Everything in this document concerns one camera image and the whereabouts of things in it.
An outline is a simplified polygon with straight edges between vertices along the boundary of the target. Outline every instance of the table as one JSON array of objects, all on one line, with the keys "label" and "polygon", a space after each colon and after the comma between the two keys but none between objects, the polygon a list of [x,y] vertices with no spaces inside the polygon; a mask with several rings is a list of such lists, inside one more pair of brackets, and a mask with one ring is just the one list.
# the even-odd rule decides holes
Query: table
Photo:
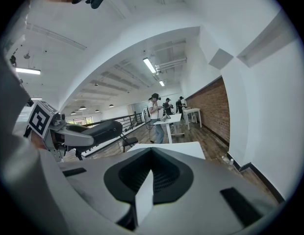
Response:
[{"label": "table", "polygon": [[177,129],[176,129],[176,125],[175,124],[174,124],[174,134],[171,134],[171,129],[170,129],[170,124],[171,123],[180,122],[181,113],[170,115],[170,117],[171,118],[169,118],[169,119],[167,119],[165,121],[155,122],[154,125],[157,125],[157,124],[166,124],[166,129],[167,129],[167,134],[168,134],[168,141],[169,141],[169,143],[173,143],[172,136],[185,135],[185,134],[184,133],[177,133]]},{"label": "table", "polygon": [[133,146],[129,151],[134,151],[140,148],[149,148],[149,147],[158,147],[163,148],[167,150],[172,150],[176,152],[180,152],[182,154],[186,154],[192,157],[205,159],[205,156],[203,154],[203,151],[201,149],[199,142],[188,142],[188,143],[155,143],[155,144],[149,144],[149,143],[138,143],[135,146]]},{"label": "table", "polygon": [[192,118],[192,113],[194,113],[194,112],[199,113],[200,128],[202,128],[201,115],[200,115],[200,109],[199,108],[192,108],[192,109],[188,109],[188,110],[183,109],[182,112],[183,112],[183,115],[185,117],[186,125],[188,125],[188,130],[190,130],[188,114],[190,113],[191,118]]}]

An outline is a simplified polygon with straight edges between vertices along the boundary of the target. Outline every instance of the window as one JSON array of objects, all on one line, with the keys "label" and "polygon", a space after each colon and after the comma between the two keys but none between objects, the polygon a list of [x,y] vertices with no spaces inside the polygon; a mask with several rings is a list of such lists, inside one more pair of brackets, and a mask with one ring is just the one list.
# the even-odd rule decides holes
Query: window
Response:
[{"label": "window", "polygon": [[69,120],[67,120],[67,123],[85,125],[85,124],[93,123],[93,120],[92,120],[92,117],[81,117],[81,118],[69,119]]}]

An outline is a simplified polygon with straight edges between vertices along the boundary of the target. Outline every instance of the white bottle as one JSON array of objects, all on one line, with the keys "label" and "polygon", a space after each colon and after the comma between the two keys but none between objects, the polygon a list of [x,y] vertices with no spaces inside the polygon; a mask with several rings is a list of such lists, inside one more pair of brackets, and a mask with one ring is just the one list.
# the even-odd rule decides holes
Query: white bottle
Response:
[{"label": "white bottle", "polygon": [[224,161],[226,164],[229,163],[229,159],[228,159],[227,157],[223,156],[222,159],[223,159],[223,161]]}]

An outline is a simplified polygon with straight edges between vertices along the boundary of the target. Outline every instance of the white tabletop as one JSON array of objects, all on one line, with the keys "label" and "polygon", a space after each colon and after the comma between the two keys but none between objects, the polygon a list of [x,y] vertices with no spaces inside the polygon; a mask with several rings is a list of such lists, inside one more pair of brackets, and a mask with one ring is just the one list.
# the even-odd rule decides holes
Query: white tabletop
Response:
[{"label": "white tabletop", "polygon": [[200,110],[199,108],[192,108],[192,109],[188,109],[188,110],[183,110],[185,113],[192,113],[192,112],[197,112],[198,110]]},{"label": "white tabletop", "polygon": [[165,120],[165,121],[158,121],[155,122],[154,124],[167,124],[167,123],[175,123],[175,122],[179,122],[181,119],[181,113],[179,114],[174,114],[174,115],[170,115],[171,118]]},{"label": "white tabletop", "polygon": [[149,148],[149,147],[158,147],[167,150],[172,150],[176,152],[180,152],[192,157],[205,159],[203,151],[201,149],[199,142],[188,142],[188,143],[161,143],[161,144],[149,144],[149,143],[138,143],[129,151],[134,151],[140,148]]}]

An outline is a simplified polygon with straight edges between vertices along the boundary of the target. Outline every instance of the ceiling light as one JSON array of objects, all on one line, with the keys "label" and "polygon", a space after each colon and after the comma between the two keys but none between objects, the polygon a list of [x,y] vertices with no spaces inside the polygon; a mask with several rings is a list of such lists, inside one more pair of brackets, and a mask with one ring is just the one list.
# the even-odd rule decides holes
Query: ceiling light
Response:
[{"label": "ceiling light", "polygon": [[27,68],[16,68],[16,72],[29,73],[29,74],[35,74],[35,75],[40,75],[41,74],[40,70],[27,69]]},{"label": "ceiling light", "polygon": [[148,66],[148,68],[150,69],[150,71],[152,73],[156,73],[153,65],[151,64],[150,60],[148,58],[143,59],[143,62]]}]

